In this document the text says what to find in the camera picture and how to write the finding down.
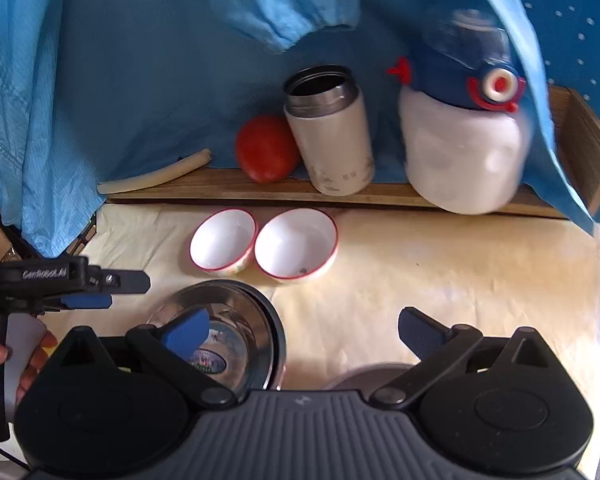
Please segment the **person's left hand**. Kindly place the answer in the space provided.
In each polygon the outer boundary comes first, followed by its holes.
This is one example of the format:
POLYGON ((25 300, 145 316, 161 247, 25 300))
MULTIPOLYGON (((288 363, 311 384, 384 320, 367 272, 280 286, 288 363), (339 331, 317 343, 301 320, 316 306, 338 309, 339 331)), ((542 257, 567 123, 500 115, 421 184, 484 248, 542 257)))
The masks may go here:
POLYGON ((32 314, 0 316, 0 343, 8 353, 6 362, 0 365, 0 406, 4 413, 13 413, 26 393, 22 380, 46 335, 45 324, 32 314))

